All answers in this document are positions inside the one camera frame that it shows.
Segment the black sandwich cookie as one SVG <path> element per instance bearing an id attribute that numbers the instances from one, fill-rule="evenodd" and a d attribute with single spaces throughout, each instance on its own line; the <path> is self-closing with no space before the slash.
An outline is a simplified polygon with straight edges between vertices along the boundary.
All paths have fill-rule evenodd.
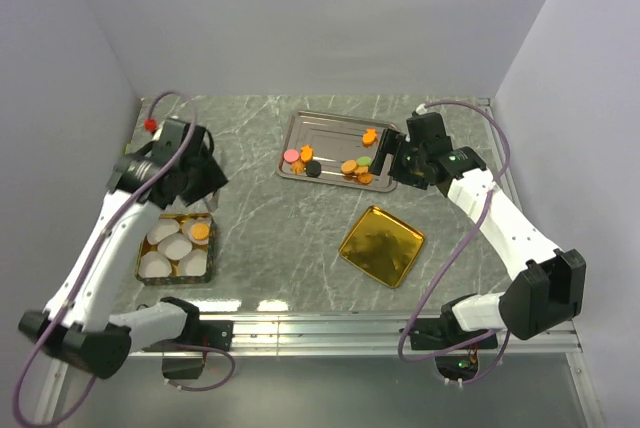
<path id="1" fill-rule="evenodd" d="M 306 175 L 312 178 L 318 178 L 322 173 L 322 165 L 320 162 L 312 160 L 305 166 Z"/>

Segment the orange flower swirl cookie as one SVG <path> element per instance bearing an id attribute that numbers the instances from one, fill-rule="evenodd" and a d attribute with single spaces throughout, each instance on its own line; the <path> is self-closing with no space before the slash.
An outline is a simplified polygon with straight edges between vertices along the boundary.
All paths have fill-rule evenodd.
<path id="1" fill-rule="evenodd" d="M 301 160 L 297 160 L 290 165 L 290 168 L 293 174 L 301 175 L 306 171 L 306 164 Z"/>

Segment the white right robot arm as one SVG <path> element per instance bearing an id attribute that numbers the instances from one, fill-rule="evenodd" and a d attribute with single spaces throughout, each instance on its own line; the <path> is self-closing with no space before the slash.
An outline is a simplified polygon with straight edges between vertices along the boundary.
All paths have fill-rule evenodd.
<path id="1" fill-rule="evenodd" d="M 498 178 L 470 147 L 454 147 L 438 113 L 416 110 L 408 131 L 383 131 L 371 173 L 418 189 L 435 186 L 474 224 L 504 264 L 503 293 L 473 294 L 444 306 L 440 334 L 462 347 L 475 333 L 508 330 L 528 340 L 582 311 L 586 261 L 545 237 L 498 185 Z"/>

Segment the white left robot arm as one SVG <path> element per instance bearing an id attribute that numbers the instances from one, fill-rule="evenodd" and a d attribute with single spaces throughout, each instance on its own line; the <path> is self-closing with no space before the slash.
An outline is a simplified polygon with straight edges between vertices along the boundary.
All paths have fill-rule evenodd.
<path id="1" fill-rule="evenodd" d="M 162 342 L 188 350 L 202 342 L 199 309 L 184 300 L 164 297 L 123 315 L 113 309 L 122 279 L 164 209 L 175 200 L 191 205 L 226 184 L 213 151 L 208 129 L 169 118 L 151 141 L 120 158 L 67 279 L 44 309 L 20 319 L 19 331 L 37 351 L 108 379 L 132 352 Z"/>

